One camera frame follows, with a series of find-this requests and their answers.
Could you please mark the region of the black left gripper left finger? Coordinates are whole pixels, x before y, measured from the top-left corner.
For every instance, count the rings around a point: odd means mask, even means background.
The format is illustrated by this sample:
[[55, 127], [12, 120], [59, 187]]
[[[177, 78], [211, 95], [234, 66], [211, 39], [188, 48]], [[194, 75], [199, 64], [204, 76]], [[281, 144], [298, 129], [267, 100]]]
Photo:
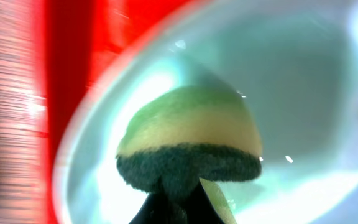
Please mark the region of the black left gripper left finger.
[[149, 194], [129, 224], [166, 224], [167, 198], [164, 194]]

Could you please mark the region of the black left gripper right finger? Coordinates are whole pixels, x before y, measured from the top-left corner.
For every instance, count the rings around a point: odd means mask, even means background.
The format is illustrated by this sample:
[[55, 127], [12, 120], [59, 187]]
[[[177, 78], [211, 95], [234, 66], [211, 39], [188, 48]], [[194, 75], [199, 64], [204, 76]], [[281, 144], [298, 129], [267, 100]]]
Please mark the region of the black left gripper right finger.
[[186, 199], [187, 224], [223, 224], [201, 182]]

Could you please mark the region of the green yellow sponge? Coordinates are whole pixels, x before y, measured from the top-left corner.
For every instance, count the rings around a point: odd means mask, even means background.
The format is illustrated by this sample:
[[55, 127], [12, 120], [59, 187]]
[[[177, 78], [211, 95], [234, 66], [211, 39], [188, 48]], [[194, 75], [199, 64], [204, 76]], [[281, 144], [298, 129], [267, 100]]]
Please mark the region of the green yellow sponge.
[[187, 223], [186, 199], [201, 182], [224, 223], [235, 218], [220, 182], [258, 178], [262, 140], [234, 90], [207, 86], [174, 89], [130, 120], [116, 153], [126, 184], [167, 198], [166, 223]]

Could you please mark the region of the light blue plate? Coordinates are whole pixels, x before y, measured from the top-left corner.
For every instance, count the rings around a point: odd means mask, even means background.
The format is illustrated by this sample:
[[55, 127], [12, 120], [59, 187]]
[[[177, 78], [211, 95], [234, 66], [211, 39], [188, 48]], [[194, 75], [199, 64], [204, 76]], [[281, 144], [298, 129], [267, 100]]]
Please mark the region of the light blue plate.
[[59, 223], [129, 223], [147, 194], [116, 153], [132, 117], [177, 88], [238, 93], [261, 174], [220, 182], [234, 223], [358, 224], [358, 1], [206, 1], [121, 54], [71, 120], [53, 171]]

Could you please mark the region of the red plastic tray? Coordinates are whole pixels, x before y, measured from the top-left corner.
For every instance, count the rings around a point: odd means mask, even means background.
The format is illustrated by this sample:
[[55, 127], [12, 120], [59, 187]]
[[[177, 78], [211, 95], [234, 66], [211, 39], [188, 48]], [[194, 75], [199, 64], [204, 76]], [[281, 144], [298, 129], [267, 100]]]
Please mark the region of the red plastic tray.
[[37, 62], [46, 98], [44, 223], [57, 222], [52, 205], [53, 163], [67, 124], [85, 93], [144, 32], [187, 4], [188, 0], [41, 1]]

